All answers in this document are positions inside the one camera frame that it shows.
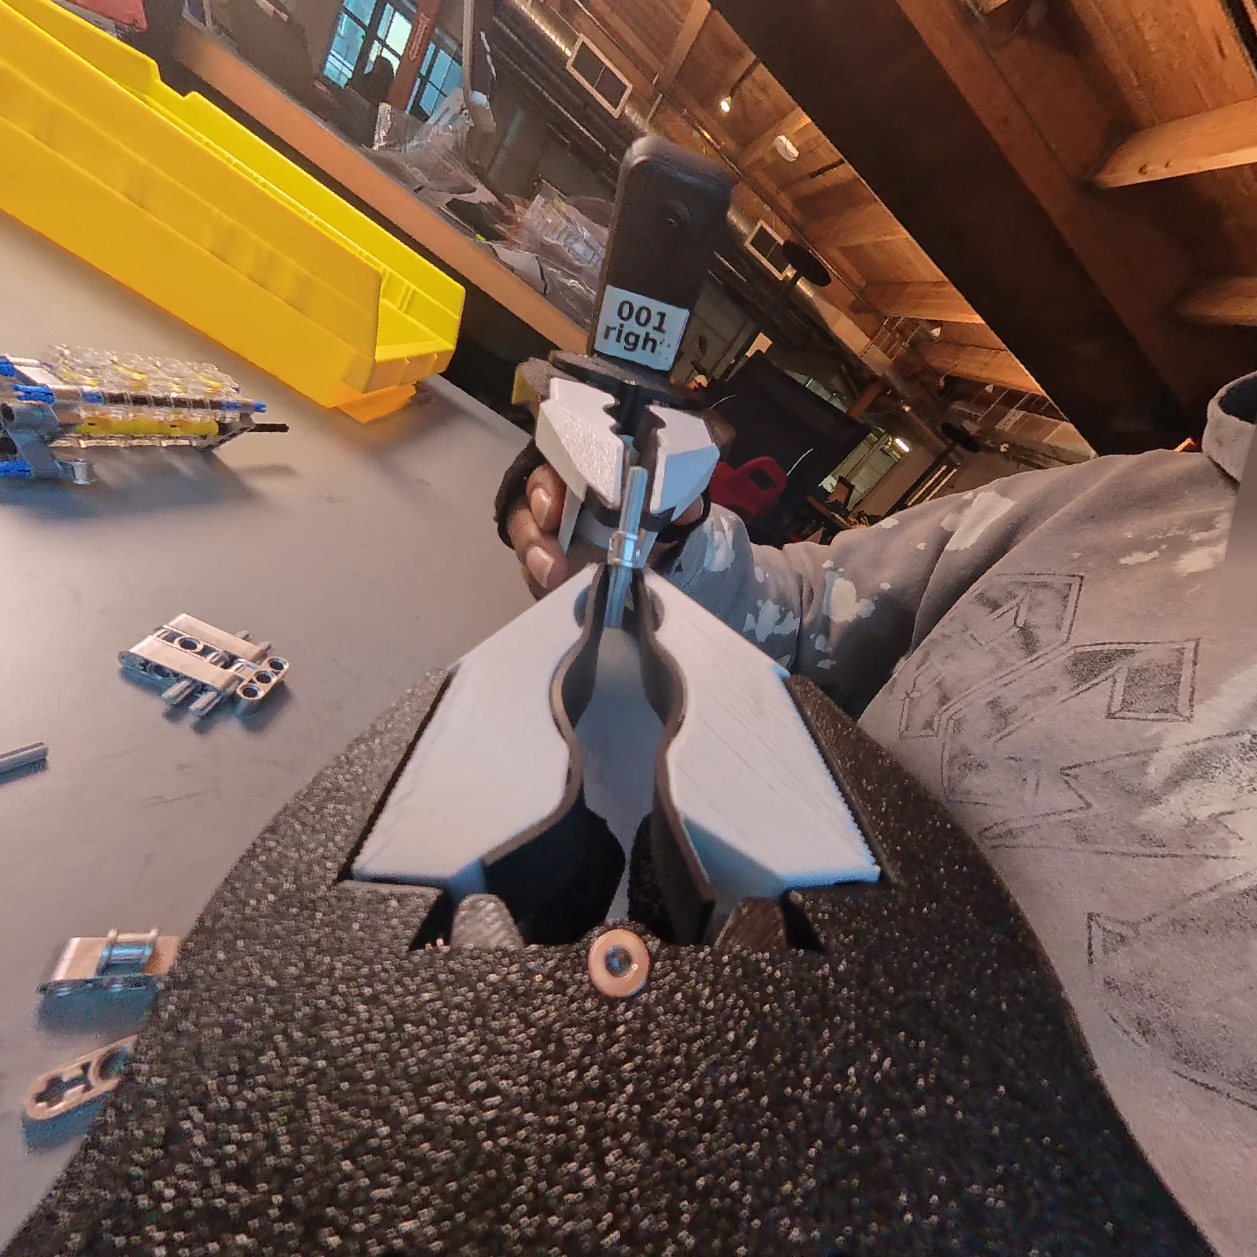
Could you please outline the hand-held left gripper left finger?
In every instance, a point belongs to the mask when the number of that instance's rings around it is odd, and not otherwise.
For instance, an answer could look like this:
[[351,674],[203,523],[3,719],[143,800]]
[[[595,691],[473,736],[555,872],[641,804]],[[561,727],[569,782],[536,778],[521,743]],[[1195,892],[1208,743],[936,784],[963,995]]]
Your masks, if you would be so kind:
[[354,878],[421,889],[569,889],[581,870],[578,743],[561,668],[588,644],[581,566],[467,648],[412,743]]

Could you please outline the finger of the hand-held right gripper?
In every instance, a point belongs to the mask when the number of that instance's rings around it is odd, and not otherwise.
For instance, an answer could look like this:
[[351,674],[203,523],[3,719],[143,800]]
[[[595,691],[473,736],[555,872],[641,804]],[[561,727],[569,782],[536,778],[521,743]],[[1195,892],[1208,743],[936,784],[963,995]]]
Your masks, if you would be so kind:
[[573,508],[581,508],[588,492],[603,508],[622,508],[624,441],[613,403],[607,386],[578,377],[548,377],[548,398],[537,403],[536,445],[558,473]]
[[706,411],[651,411],[651,520],[681,520],[717,465]]

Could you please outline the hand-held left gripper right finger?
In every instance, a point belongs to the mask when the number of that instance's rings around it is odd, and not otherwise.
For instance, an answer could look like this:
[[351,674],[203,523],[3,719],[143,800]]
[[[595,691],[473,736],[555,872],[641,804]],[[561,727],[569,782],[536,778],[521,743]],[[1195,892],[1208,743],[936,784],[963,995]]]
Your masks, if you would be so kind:
[[697,903],[877,881],[786,668],[658,573],[637,582],[641,678],[658,715],[655,784]]

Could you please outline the person's right hand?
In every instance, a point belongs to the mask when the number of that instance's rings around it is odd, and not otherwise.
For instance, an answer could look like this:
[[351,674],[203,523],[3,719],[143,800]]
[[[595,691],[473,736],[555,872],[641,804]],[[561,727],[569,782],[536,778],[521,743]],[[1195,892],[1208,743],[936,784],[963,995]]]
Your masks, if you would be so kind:
[[555,465],[536,465],[503,516],[508,548],[536,596],[548,596],[573,577],[573,560],[558,545],[561,503],[569,503],[561,476]]

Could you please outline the red chair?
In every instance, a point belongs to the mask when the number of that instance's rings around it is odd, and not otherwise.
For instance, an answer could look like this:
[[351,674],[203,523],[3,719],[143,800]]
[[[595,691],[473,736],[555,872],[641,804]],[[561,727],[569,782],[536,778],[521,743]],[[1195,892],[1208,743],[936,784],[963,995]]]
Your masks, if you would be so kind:
[[717,459],[709,479],[709,500],[717,508],[735,508],[747,523],[753,545],[781,545],[781,531],[772,523],[786,492],[786,473],[778,456],[753,456],[744,465]]

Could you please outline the wooden workbench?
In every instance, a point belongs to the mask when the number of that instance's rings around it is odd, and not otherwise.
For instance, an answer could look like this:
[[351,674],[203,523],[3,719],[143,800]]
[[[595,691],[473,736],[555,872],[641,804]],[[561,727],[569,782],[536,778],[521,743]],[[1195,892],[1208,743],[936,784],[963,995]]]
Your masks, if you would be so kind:
[[548,345],[581,351],[581,326],[573,326],[487,243],[421,206],[357,147],[357,138],[371,140],[374,110],[357,95],[342,102],[317,78],[300,7],[180,7],[172,53],[241,128],[288,151],[354,209],[407,238],[421,257],[441,260],[452,276],[459,276],[467,291],[503,305]]

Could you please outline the chrome beam assembly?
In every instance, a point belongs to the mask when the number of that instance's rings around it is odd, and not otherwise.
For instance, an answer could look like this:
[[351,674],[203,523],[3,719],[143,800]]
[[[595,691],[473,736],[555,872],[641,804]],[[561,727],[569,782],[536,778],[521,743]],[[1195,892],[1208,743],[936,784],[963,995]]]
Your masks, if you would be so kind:
[[120,648],[117,664],[120,674],[156,686],[172,707],[190,707],[195,719],[209,719],[224,703],[251,715],[292,674],[292,662],[280,662],[269,640],[218,633],[199,614],[172,614]]

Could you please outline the yellow storage bin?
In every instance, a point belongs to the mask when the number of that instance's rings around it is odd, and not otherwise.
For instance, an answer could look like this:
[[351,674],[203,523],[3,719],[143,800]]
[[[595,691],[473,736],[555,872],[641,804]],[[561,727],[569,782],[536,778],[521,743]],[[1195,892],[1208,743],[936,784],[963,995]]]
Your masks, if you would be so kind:
[[0,151],[8,216],[319,409],[452,363],[459,280],[61,7],[0,7]]

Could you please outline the chrome T-shaped connector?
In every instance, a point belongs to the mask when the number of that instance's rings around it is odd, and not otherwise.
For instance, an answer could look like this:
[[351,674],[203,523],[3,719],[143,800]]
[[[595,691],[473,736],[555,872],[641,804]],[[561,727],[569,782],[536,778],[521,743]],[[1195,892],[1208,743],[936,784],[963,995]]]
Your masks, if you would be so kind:
[[180,936],[167,934],[108,934],[108,936],[70,936],[38,995],[127,995],[160,991],[175,969]]

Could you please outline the clear engine block model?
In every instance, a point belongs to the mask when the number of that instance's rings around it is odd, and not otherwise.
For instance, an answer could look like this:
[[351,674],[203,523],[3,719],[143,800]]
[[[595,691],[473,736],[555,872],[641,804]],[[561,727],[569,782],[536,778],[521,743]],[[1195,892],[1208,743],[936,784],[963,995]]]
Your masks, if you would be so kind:
[[70,351],[48,358],[0,358],[0,476],[72,479],[92,465],[86,445],[190,445],[218,451],[248,430],[288,430],[241,398],[239,377],[215,363],[172,354]]

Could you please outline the chrome thin liftarm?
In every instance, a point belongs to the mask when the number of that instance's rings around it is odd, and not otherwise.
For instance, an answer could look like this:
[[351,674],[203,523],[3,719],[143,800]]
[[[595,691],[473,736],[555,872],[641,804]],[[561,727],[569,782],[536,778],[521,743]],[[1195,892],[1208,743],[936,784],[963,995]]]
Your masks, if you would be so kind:
[[57,1120],[70,1111],[83,1111],[117,1091],[127,1063],[133,1063],[134,1035],[117,1045],[99,1045],[78,1051],[72,1063],[57,1063],[52,1072],[38,1072],[26,1097],[26,1120]]

